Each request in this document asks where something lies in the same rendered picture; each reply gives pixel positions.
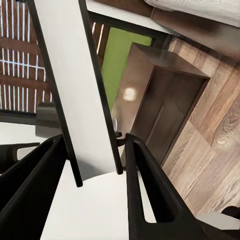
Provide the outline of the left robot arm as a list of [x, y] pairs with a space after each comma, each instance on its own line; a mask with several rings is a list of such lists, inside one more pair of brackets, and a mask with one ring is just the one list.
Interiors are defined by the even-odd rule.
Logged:
[[[122, 137], [122, 132], [115, 132], [115, 136], [116, 138]], [[116, 142], [121, 147], [125, 145], [126, 139], [117, 139]], [[9, 170], [40, 144], [40, 142], [0, 144], [0, 175]], [[69, 156], [66, 159], [70, 160]]]

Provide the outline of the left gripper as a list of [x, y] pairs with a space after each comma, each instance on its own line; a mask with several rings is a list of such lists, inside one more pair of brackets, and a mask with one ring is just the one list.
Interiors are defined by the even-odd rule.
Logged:
[[[115, 132], [115, 136], [116, 138], [122, 137], [122, 132]], [[117, 142], [117, 145], [121, 147], [125, 145], [126, 139], [117, 139], [116, 142]]]

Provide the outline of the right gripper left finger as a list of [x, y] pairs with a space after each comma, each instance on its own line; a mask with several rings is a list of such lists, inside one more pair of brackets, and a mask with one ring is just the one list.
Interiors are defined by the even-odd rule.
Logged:
[[68, 152], [53, 136], [0, 175], [0, 240], [40, 240]]

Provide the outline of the hardback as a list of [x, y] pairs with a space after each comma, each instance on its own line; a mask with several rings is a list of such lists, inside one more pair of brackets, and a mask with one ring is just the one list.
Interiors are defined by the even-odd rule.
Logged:
[[86, 0], [26, 0], [76, 186], [124, 173]]

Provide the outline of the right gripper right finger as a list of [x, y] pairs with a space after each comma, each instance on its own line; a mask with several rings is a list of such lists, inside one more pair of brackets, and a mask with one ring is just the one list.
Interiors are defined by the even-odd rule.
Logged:
[[[144, 141], [125, 134], [129, 240], [210, 240]], [[156, 223], [145, 220], [140, 172]]]

